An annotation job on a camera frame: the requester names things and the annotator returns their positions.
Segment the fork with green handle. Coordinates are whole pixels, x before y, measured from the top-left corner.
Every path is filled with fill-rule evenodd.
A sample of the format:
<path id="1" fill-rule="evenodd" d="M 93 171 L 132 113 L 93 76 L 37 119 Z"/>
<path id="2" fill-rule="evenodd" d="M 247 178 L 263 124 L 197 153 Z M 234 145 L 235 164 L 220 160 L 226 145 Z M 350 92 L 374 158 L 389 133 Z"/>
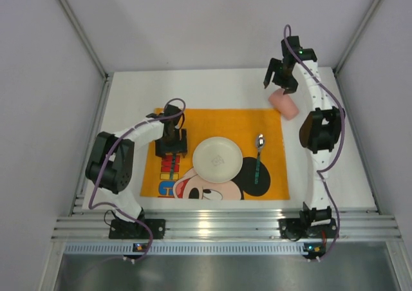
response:
<path id="1" fill-rule="evenodd" d="M 170 169 L 170 173 L 169 173 L 169 179 L 170 180 L 174 180 L 174 174 L 176 172 L 176 166 L 178 166 L 178 155 L 176 153 L 174 153 L 172 155 L 172 162 L 171 162 L 171 169 Z"/>

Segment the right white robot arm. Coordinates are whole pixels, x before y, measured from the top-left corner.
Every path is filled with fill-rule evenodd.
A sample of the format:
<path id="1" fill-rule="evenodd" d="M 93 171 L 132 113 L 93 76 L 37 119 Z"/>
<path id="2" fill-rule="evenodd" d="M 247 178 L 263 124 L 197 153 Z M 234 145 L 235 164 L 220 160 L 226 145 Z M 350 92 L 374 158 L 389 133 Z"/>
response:
<path id="1" fill-rule="evenodd" d="M 312 110 L 299 130 L 299 141 L 310 151 L 313 184 L 299 216 L 301 226 L 310 229 L 340 224 L 338 208 L 326 183 L 327 172 L 336 164 L 338 156 L 333 149 L 342 151 L 345 135 L 345 112 L 333 93 L 321 82 L 317 74 L 317 57 L 312 49 L 304 49 L 297 36 L 286 35 L 281 42 L 283 59 L 271 59 L 264 79 L 280 86 L 271 95 L 272 105 L 283 115 L 289 94 L 296 92 L 297 70 L 312 101 Z M 240 200 L 245 194 L 254 195 L 268 189 L 269 174 L 264 172 L 261 152 L 265 144 L 263 135 L 256 138 L 257 155 L 244 157 L 231 140 L 214 136 L 202 141 L 194 150 L 193 167 L 173 187 L 180 199 Z"/>

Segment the cream round plate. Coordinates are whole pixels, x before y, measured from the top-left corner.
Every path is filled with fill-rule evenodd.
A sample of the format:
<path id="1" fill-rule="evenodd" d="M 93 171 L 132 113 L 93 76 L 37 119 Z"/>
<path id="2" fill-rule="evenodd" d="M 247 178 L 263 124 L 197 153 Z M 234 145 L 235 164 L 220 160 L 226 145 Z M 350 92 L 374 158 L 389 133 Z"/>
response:
<path id="1" fill-rule="evenodd" d="M 221 136 L 200 142 L 192 155 L 192 166 L 197 175 L 210 183 L 231 181 L 241 170 L 243 154 L 239 146 Z"/>

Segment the pink cup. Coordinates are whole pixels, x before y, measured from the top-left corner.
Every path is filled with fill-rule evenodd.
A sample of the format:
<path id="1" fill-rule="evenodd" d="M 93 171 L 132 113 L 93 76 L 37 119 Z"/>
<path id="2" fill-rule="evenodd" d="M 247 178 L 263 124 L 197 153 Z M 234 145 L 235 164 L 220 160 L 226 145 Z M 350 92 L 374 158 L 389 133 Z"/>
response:
<path id="1" fill-rule="evenodd" d="M 292 120 L 299 114 L 298 107 L 282 88 L 275 90 L 269 96 L 268 101 L 287 120 Z"/>

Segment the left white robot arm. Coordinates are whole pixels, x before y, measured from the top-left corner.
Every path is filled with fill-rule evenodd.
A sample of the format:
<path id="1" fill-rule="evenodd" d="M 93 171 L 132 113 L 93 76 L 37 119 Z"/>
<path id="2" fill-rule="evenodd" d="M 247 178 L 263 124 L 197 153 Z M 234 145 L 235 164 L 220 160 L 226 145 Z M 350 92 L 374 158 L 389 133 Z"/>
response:
<path id="1" fill-rule="evenodd" d="M 182 128 L 185 106 L 179 108 L 171 99 L 159 113 L 150 113 L 139 123 L 115 133 L 100 132 L 94 141 L 85 170 L 86 178 L 94 184 L 88 209 L 109 206 L 126 222 L 143 224 L 144 210 L 127 188 L 133 175 L 134 153 L 154 142 L 155 155 L 172 157 L 188 152 L 187 132 Z"/>

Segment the silver spoon green handle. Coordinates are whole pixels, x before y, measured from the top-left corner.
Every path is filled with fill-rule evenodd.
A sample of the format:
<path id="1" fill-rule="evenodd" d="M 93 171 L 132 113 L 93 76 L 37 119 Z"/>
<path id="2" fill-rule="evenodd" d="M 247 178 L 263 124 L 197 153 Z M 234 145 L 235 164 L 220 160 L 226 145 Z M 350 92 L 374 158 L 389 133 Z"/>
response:
<path id="1" fill-rule="evenodd" d="M 260 165 L 261 165 L 261 152 L 265 146 L 265 136 L 263 134 L 259 134 L 255 140 L 255 147 L 257 149 L 257 157 L 256 157 L 256 169 L 255 169 L 255 176 L 254 176 L 254 184 L 257 185 L 259 183 L 259 173 L 260 173 Z"/>

